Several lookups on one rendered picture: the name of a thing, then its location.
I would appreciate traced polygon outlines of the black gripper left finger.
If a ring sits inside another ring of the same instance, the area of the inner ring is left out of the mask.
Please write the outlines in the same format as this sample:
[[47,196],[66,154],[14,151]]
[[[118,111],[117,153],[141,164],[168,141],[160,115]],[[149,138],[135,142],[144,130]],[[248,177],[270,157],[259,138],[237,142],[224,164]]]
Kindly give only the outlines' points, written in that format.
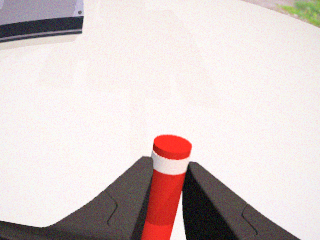
[[141,240],[153,179],[143,156],[83,207],[48,227],[0,220],[0,240]]

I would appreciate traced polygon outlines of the grey sloped panel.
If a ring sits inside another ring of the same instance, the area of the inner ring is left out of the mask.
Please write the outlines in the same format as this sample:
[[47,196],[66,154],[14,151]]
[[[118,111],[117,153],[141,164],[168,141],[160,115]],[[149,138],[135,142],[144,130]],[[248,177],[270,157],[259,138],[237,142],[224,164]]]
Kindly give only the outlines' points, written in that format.
[[84,0],[0,0],[0,43],[83,33]]

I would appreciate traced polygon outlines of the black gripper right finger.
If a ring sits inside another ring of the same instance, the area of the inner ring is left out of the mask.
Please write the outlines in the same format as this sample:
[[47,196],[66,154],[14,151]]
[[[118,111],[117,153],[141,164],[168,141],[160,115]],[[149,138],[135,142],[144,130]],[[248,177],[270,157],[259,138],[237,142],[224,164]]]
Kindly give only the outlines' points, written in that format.
[[301,240],[245,203],[197,161],[188,161],[181,200],[185,240]]

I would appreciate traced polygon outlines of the red peg with white band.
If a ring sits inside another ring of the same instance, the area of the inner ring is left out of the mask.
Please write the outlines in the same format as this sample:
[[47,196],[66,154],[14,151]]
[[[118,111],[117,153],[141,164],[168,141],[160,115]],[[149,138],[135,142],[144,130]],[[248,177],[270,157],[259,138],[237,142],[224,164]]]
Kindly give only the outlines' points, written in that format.
[[169,240],[183,187],[191,143],[180,136],[161,135],[153,141],[153,179],[141,240]]

